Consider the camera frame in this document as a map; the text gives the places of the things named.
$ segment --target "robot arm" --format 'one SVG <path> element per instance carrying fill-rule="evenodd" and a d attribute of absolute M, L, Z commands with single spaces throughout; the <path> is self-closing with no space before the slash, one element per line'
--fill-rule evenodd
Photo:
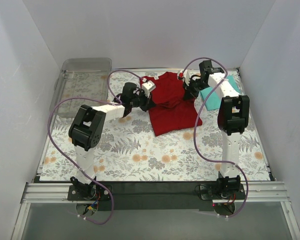
<path fill-rule="evenodd" d="M 152 81 L 148 81 L 137 87 L 132 82 L 127 82 L 122 93 L 117 97 L 122 105 L 116 102 L 102 106 L 82 105 L 78 110 L 69 129 L 69 137 L 72 140 L 76 152 L 76 162 L 89 177 L 96 177 L 94 171 L 94 151 L 100 141 L 104 123 L 127 116 L 132 108 L 140 107 L 146 111 L 155 106 L 152 94 L 156 88 Z M 81 171 L 77 171 L 71 179 L 76 191 L 83 197 L 89 199 L 93 196 L 91 180 L 85 177 Z"/>
<path fill-rule="evenodd" d="M 222 68 L 212 67 L 210 60 L 199 64 L 200 75 L 189 76 L 186 70 L 178 74 L 183 80 L 184 99 L 197 98 L 205 88 L 214 88 L 225 77 Z M 218 113 L 218 127 L 222 134 L 222 161 L 239 163 L 239 143 L 242 133 L 248 126 L 250 100 L 246 95 L 239 95 L 228 81 L 223 81 L 215 90 L 221 99 Z M 237 192 L 240 187 L 239 171 L 235 165 L 222 163 L 217 179 L 219 192 L 228 196 Z"/>

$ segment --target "fabric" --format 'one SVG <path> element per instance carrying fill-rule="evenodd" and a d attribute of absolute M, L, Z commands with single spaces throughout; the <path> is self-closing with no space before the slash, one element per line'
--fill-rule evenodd
<path fill-rule="evenodd" d="M 228 79 L 230 85 L 234 88 L 234 90 L 236 90 L 238 93 L 240 93 L 240 90 L 239 90 L 238 86 L 236 85 L 236 81 L 235 81 L 234 77 L 227 76 L 226 78 Z M 208 88 L 200 91 L 201 98 L 203 100 L 205 100 L 207 95 L 211 92 L 212 89 L 213 89 L 212 87 L 208 87 Z M 216 92 L 213 92 L 211 94 L 211 96 L 209 97 L 209 99 L 206 101 L 205 107 L 208 111 L 211 111 L 211 110 L 219 109 L 220 104 L 221 104 L 221 99 L 218 97 Z"/>
<path fill-rule="evenodd" d="M 197 118 L 195 99 L 183 100 L 183 81 L 177 78 L 177 74 L 167 71 L 156 78 L 145 78 L 155 84 L 151 93 L 156 106 L 148 111 L 155 136 L 173 130 L 193 128 Z M 199 119 L 198 126 L 201 125 L 202 121 Z"/>

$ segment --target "floral tablecloth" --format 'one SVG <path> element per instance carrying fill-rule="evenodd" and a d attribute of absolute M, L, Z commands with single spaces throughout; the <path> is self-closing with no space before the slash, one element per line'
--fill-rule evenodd
<path fill-rule="evenodd" d="M 140 76 L 160 76 L 165 71 L 138 71 Z M 238 87 L 242 85 L 236 71 L 230 71 Z M 115 94 L 122 91 L 125 82 L 138 83 L 129 73 L 116 72 L 111 78 Z M 203 103 L 198 97 L 195 108 Z M 203 125 L 196 137 L 201 152 L 212 160 L 222 159 L 222 136 L 217 125 L 218 110 L 201 113 Z M 73 118 L 56 118 L 52 136 L 70 157 L 75 159 L 74 146 L 68 137 Z M 155 137 L 149 113 L 134 108 L 125 118 L 106 122 L 99 144 L 94 151 L 94 171 L 99 181 L 215 181 L 220 164 L 206 162 L 195 151 L 193 128 L 176 130 Z M 253 120 L 243 133 L 239 166 L 251 181 L 270 180 L 264 155 Z M 45 151 L 41 181 L 69 181 L 76 169 L 49 143 Z"/>

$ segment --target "wire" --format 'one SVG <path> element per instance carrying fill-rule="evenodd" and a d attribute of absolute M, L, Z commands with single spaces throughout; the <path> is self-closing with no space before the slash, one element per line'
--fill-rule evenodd
<path fill-rule="evenodd" d="M 223 204 L 224 204 L 224 205 L 227 205 L 227 204 L 230 202 L 230 200 L 231 200 L 231 196 L 229 197 L 228 201 L 227 201 L 227 202 L 224 202 Z"/>
<path fill-rule="evenodd" d="M 233 201 L 230 204 L 233 204 L 236 200 L 236 194 L 233 195 Z"/>
<path fill-rule="evenodd" d="M 241 167 L 239 167 L 235 162 L 233 161 L 220 161 L 220 160 L 211 160 L 211 159 L 208 159 L 206 158 L 205 156 L 203 156 L 201 154 L 201 152 L 199 151 L 199 148 L 197 146 L 197 140 L 196 140 L 196 132 L 197 132 L 197 127 L 198 127 L 198 122 L 199 122 L 199 118 L 200 118 L 200 114 L 207 102 L 207 100 L 209 99 L 210 95 L 224 82 L 225 78 L 228 76 L 228 71 L 227 69 L 225 68 L 225 66 L 223 66 L 220 62 L 218 62 L 217 60 L 214 60 L 213 58 L 210 58 L 210 57 L 198 57 L 194 60 L 192 60 L 191 62 L 188 63 L 187 66 L 185 66 L 184 70 L 183 70 L 183 73 L 185 72 L 185 70 L 189 67 L 190 64 L 192 64 L 194 61 L 197 61 L 197 60 L 201 60 L 201 59 L 207 59 L 207 60 L 211 60 L 213 62 L 215 62 L 216 64 L 220 65 L 220 67 L 223 68 L 224 72 L 225 72 L 225 75 L 224 75 L 224 78 L 209 92 L 209 94 L 206 96 L 206 98 L 204 99 L 199 111 L 198 111 L 198 114 L 196 116 L 196 120 L 195 120 L 195 124 L 194 124 L 194 130 L 193 130 L 193 143 L 194 143 L 194 148 L 196 150 L 196 152 L 198 153 L 198 155 L 203 158 L 204 160 L 210 162 L 210 163 L 221 163 L 221 164 L 232 164 L 234 165 L 243 175 L 244 177 L 244 180 L 245 180 L 245 183 L 246 183 L 246 193 L 245 193 L 245 198 L 243 200 L 243 203 L 242 205 L 240 206 L 240 208 L 234 213 L 232 214 L 231 216 L 223 216 L 223 217 L 234 217 L 236 216 L 238 213 L 241 212 L 241 210 L 244 208 L 246 202 L 247 202 L 247 198 L 248 198 L 248 193 L 249 193 L 249 183 L 248 183 L 248 179 L 247 179 L 247 176 L 245 175 L 244 171 L 241 169 Z"/>
<path fill-rule="evenodd" d="M 139 79 L 141 79 L 138 75 L 136 75 L 135 73 L 133 72 L 130 72 L 130 71 L 126 71 L 126 70 L 115 70 L 115 71 L 112 71 L 108 78 L 107 78 L 107 85 L 108 85 L 108 89 L 109 91 L 111 92 L 112 95 L 115 96 L 114 92 L 111 90 L 110 88 L 110 75 L 115 73 L 115 72 L 127 72 L 127 73 L 130 73 L 136 77 L 138 77 Z M 48 131 L 48 136 L 49 136 L 49 139 L 52 143 L 52 145 L 66 158 L 68 159 L 87 179 L 89 179 L 90 181 L 92 181 L 94 184 L 100 186 L 101 188 L 103 188 L 104 190 L 108 191 L 109 192 L 109 196 L 110 196 L 110 199 L 111 199 L 111 212 L 108 216 L 108 218 L 103 221 L 103 222 L 98 222 L 98 221 L 95 221 L 93 219 L 90 219 L 88 217 L 84 217 L 83 215 L 79 215 L 81 218 L 84 218 L 94 224 L 97 224 L 97 225 L 103 225 L 103 224 L 106 224 L 112 217 L 113 213 L 114 213 L 114 209 L 115 209 L 115 202 L 114 202 L 114 197 L 111 193 L 111 191 L 106 187 L 104 186 L 103 184 L 101 184 L 100 182 L 92 179 L 88 174 L 85 173 L 85 171 L 83 171 L 80 166 L 75 162 L 73 161 L 64 151 L 62 151 L 58 145 L 56 144 L 56 142 L 54 141 L 52 135 L 51 135 L 51 122 L 52 122 L 52 118 L 54 116 L 54 113 L 55 111 L 57 110 L 57 108 L 63 104 L 64 102 L 67 102 L 67 101 L 70 101 L 70 100 L 74 100 L 74 99 L 82 99 L 82 100 L 89 100 L 89 101 L 93 101 L 93 102 L 97 102 L 97 103 L 101 103 L 101 104 L 107 104 L 107 105 L 114 105 L 114 106 L 119 106 L 119 105 L 122 105 L 122 101 L 116 97 L 116 99 L 119 101 L 119 103 L 110 103 L 110 102 L 105 102 L 105 101 L 99 101 L 99 100 L 95 100 L 95 99 L 91 99 L 91 98 L 87 98 L 87 97 L 71 97 L 71 98 L 67 98 L 63 101 L 60 101 L 58 104 L 55 105 L 55 107 L 53 108 L 53 110 L 51 111 L 50 115 L 49 115 L 49 118 L 48 118 L 48 123 L 47 123 L 47 131 Z"/>

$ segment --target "glass panel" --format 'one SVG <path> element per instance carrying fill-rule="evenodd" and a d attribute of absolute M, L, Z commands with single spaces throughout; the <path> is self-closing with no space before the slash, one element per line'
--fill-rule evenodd
<path fill-rule="evenodd" d="M 70 212 L 76 213 L 75 203 L 32 203 L 22 239 L 292 239 L 280 202 L 247 202 L 229 220 L 194 209 L 117 210 L 98 226 Z M 108 214 L 100 211 L 92 218 L 102 220 Z"/>

